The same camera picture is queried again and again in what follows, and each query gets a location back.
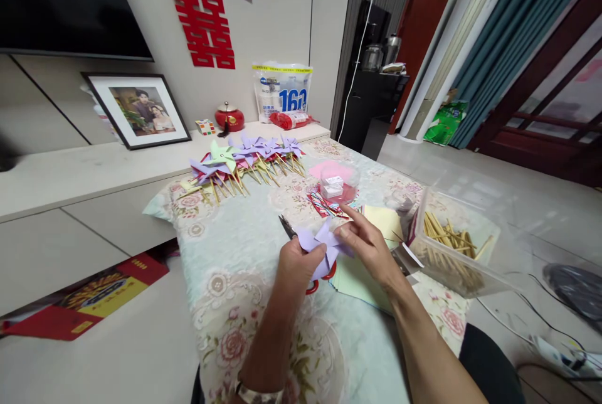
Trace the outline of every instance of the red scissors handle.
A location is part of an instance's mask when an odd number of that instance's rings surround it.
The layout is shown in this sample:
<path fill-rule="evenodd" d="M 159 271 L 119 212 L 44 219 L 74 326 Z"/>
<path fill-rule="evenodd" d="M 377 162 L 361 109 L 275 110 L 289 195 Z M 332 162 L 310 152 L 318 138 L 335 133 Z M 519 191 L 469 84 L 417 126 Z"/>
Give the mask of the red scissors handle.
<path fill-rule="evenodd" d="M 305 295 L 313 294 L 318 291 L 318 281 L 314 280 L 314 286 L 312 286 L 309 290 L 305 291 Z"/>
<path fill-rule="evenodd" d="M 322 280 L 330 280 L 332 277 L 334 277 L 335 272 L 337 272 L 337 262 L 336 261 L 332 264 L 332 268 L 331 268 L 330 272 L 322 277 Z M 314 280 L 314 284 L 312 285 L 312 287 L 310 289 L 305 291 L 305 295 L 313 294 L 316 291 L 318 291 L 318 285 L 319 285 L 318 281 Z"/>

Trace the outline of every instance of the green bag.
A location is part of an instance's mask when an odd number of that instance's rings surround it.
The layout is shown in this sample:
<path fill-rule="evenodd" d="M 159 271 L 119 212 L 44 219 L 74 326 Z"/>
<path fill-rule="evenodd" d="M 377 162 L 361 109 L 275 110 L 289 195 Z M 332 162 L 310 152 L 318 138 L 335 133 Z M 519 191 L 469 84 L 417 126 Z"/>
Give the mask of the green bag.
<path fill-rule="evenodd" d="M 468 102 L 462 100 L 441 106 L 431 127 L 426 131 L 425 140 L 442 146 L 449 144 L 460 122 L 466 117 L 467 107 Z"/>

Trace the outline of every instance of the red paper cutout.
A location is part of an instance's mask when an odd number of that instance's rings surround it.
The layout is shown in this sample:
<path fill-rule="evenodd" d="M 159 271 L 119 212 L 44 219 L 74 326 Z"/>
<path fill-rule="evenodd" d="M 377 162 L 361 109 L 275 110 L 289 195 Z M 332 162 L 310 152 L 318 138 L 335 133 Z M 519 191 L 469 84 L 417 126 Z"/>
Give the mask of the red paper cutout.
<path fill-rule="evenodd" d="M 223 0 L 176 0 L 194 66 L 235 68 Z"/>

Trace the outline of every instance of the clear plastic container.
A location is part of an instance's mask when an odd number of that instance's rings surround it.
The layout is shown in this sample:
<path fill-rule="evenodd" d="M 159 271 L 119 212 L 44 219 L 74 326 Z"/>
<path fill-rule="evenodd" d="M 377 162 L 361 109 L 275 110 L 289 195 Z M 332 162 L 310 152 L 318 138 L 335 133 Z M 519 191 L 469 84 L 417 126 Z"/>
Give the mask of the clear plastic container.
<path fill-rule="evenodd" d="M 442 226 L 453 225 L 455 232 L 466 230 L 477 252 L 492 236 L 482 254 L 472 259 L 425 233 L 425 213 L 432 213 Z M 408 245 L 425 265 L 426 275 L 470 299 L 516 289 L 502 276 L 503 262 L 492 263 L 514 248 L 507 224 L 499 215 L 459 201 L 433 188 L 427 188 L 409 230 Z"/>
<path fill-rule="evenodd" d="M 320 172 L 320 195 L 330 203 L 345 205 L 355 200 L 359 172 L 344 162 L 326 166 Z"/>

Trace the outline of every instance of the red box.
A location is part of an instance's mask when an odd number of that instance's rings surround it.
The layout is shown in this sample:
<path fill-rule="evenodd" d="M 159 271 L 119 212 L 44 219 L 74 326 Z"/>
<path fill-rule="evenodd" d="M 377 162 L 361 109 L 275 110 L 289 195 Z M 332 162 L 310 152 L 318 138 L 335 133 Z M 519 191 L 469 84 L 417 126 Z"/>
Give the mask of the red box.
<path fill-rule="evenodd" d="M 71 341 L 159 280 L 169 269 L 140 253 L 65 291 L 6 315 L 2 334 Z M 44 302 L 52 299 L 52 304 Z"/>

